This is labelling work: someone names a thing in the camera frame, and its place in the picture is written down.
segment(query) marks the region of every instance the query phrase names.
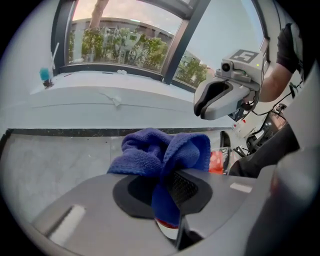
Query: white sticker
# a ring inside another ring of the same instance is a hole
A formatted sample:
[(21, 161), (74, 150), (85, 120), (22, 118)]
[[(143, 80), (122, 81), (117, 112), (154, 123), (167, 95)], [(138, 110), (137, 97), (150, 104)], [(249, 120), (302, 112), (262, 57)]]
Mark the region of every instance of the white sticker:
[(243, 184), (239, 184), (239, 183), (232, 183), (230, 185), (230, 188), (234, 189), (234, 190), (239, 190), (241, 192), (245, 192), (245, 193), (250, 193), (252, 190), (252, 186), (248, 186), (248, 185), (243, 185)]
[(80, 205), (73, 205), (68, 215), (48, 237), (59, 246), (63, 246), (72, 236), (76, 227), (85, 216), (86, 209)]

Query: sky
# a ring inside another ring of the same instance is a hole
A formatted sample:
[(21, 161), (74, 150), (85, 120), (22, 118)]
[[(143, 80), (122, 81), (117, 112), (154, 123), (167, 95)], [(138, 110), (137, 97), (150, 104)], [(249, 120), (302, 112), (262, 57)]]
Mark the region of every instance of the sky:
[[(96, 2), (97, 0), (79, 0), (72, 20), (91, 18)], [(139, 0), (109, 0), (102, 17), (138, 20), (173, 35), (182, 21), (164, 9)]]

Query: person's arm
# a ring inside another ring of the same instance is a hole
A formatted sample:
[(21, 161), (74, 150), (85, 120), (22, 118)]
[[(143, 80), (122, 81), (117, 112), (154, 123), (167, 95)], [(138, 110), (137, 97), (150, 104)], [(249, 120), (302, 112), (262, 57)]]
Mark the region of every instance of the person's arm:
[(291, 24), (287, 24), (278, 36), (276, 65), (269, 77), (263, 80), (259, 101), (272, 102), (285, 90), (299, 60), (294, 51)]
[(273, 102), (285, 90), (289, 83), (292, 73), (281, 64), (275, 64), (270, 76), (263, 80), (259, 101), (260, 102)]

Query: blue towel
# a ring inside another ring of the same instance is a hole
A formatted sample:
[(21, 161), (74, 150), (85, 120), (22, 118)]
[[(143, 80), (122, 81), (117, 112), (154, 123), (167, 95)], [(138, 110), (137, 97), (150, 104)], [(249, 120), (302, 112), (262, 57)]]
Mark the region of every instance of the blue towel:
[(113, 160), (108, 173), (159, 177), (162, 180), (172, 170), (182, 168), (209, 171), (210, 140), (205, 134), (169, 135), (146, 128), (128, 134), (121, 147), (123, 154)]

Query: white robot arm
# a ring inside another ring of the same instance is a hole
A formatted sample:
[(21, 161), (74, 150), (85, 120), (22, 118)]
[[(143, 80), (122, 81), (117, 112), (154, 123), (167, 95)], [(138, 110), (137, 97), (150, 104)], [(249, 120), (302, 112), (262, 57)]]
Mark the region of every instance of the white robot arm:
[[(215, 77), (199, 84), (193, 110), (202, 119), (214, 120), (243, 108), (255, 109), (263, 82), (263, 53), (238, 49), (222, 59)], [(254, 95), (253, 103), (244, 101)]]

